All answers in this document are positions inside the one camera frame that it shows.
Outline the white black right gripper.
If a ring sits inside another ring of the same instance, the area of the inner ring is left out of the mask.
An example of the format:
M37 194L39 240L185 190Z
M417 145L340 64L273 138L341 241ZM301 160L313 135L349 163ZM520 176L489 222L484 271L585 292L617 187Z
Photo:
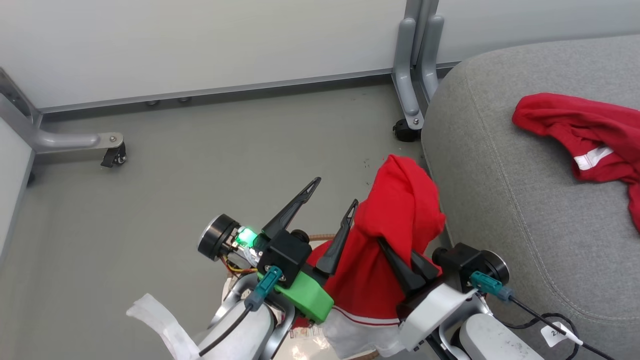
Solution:
M416 353L424 346L430 346L435 353L445 353L439 327L459 310L464 303L473 299L478 292L473 288L461 292L443 281L438 281L426 289L426 282L435 281L441 270L418 251L412 250L411 267L393 250L383 237L378 237L382 253L390 264L405 297L397 305L400 319L398 339L409 352Z

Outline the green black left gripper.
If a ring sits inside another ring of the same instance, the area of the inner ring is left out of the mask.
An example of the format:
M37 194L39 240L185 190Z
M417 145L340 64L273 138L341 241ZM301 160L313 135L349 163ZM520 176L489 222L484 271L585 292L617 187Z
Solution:
M268 239L274 239L279 231L286 230L297 215L302 205L306 204L318 185L321 177L315 177L294 196L270 221L262 228L262 234ZM315 270L325 277L333 276L337 269L354 223L354 217L359 207L359 201L354 199L343 215L339 229L323 255L318 259ZM286 288L280 282L274 286L270 294L279 293L303 316L316 324L326 321L334 307L334 299L310 275L299 272L290 287Z

